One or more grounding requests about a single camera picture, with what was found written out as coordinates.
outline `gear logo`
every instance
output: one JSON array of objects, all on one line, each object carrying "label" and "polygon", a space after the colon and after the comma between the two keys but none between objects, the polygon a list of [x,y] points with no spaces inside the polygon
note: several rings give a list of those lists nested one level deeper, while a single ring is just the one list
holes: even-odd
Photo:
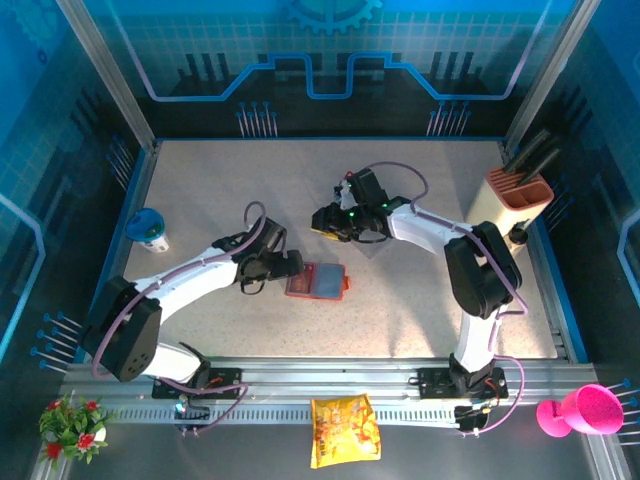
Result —
[{"label": "gear logo", "polygon": [[349,27],[360,28],[362,21],[372,18],[373,9],[381,6],[381,0],[287,0],[285,9],[289,20],[297,20],[300,28],[332,35],[336,30],[347,33]]},{"label": "gear logo", "polygon": [[39,48],[44,48],[58,32],[58,12],[54,0],[0,0],[0,13],[13,12],[22,31]]}]

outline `white robotic arm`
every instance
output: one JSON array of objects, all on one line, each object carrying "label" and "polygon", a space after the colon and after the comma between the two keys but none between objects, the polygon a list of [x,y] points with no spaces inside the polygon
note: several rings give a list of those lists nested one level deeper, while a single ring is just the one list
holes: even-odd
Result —
[{"label": "white robotic arm", "polygon": [[449,359],[449,376],[459,395],[483,387],[493,371],[499,309],[513,298],[496,271],[478,261],[482,252],[466,233],[480,238],[514,291],[522,283],[495,225],[458,223],[416,207],[405,198],[389,199],[368,168],[347,174],[334,194],[334,202],[313,215],[313,230],[343,242],[358,242],[365,231],[378,232],[445,257],[454,296],[463,310],[460,339]]},{"label": "white robotic arm", "polygon": [[[445,222],[451,222],[450,220],[429,213],[420,207],[415,207],[415,210],[414,212],[409,204],[393,210],[388,217],[391,237],[413,243],[434,255],[444,257],[445,245],[453,239],[464,236],[453,228],[446,228],[443,225]],[[425,219],[426,216],[441,219],[443,222],[429,221]],[[457,225],[469,231],[473,228],[467,223]],[[470,315],[464,310],[462,312],[460,338],[453,356],[468,372],[482,370],[495,355],[495,338],[501,324],[501,320],[496,319],[497,313],[498,309],[494,310],[489,317],[482,318]]]},{"label": "white robotic arm", "polygon": [[[143,374],[200,388],[206,384],[209,362],[184,343],[184,348],[159,343],[160,327],[176,311],[214,290],[237,283],[242,293],[253,295],[266,281],[302,272],[300,253],[289,250],[285,255],[285,243],[286,230],[265,217],[264,224],[221,238],[162,274],[135,282],[112,278],[89,313],[80,346],[120,381]],[[245,288],[253,284],[260,286],[248,293]]]}]

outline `black knife handle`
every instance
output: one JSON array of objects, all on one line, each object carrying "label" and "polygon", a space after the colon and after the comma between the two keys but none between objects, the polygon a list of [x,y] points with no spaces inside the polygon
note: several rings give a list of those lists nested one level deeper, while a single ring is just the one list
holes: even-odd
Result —
[{"label": "black knife handle", "polygon": [[550,150],[548,150],[545,153],[545,156],[542,158],[542,160],[540,160],[534,168],[529,170],[527,174],[524,177],[522,177],[522,179],[518,182],[516,187],[521,187],[522,185],[529,183],[529,181],[533,177],[535,177],[538,173],[540,173],[544,167],[549,165],[549,163],[551,163],[553,159],[560,154],[560,152],[561,152],[560,147],[552,147]]},{"label": "black knife handle", "polygon": [[524,163],[529,158],[529,155],[533,153],[543,142],[545,142],[551,136],[551,132],[546,128],[543,128],[538,134],[529,141],[524,147],[520,149],[518,154],[513,157],[509,163],[507,163],[503,169],[504,173],[514,173],[516,168]]}]

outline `snack bag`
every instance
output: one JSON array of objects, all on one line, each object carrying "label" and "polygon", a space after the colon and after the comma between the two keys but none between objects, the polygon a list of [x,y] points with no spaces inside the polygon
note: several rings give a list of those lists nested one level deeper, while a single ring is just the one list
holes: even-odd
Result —
[{"label": "snack bag", "polygon": [[369,397],[312,400],[311,468],[380,460],[380,429]]}]

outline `workbench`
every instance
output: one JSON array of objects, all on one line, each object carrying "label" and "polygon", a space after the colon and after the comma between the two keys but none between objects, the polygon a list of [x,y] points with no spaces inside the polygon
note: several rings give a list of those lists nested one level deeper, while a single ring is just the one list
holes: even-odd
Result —
[{"label": "workbench", "polygon": [[[500,165],[495,142],[421,140],[165,141],[146,207],[166,223],[170,250],[154,254],[134,244],[125,278],[166,271],[211,242],[244,230],[246,204],[260,200],[287,228],[287,248],[312,262],[341,263],[351,289],[341,302],[284,295],[284,281],[245,296],[239,287],[215,291],[175,313],[161,340],[184,341],[205,355],[447,357],[456,345],[462,311],[451,292],[446,263],[397,240],[361,246],[333,242],[310,230],[311,215],[333,199],[349,170],[383,160],[405,162],[429,181],[418,204],[463,221],[484,174]],[[403,169],[376,174],[390,197],[419,194]],[[258,211],[250,219],[257,219]],[[529,315],[507,319],[498,353],[551,358],[556,350],[527,250],[517,256]]]}]

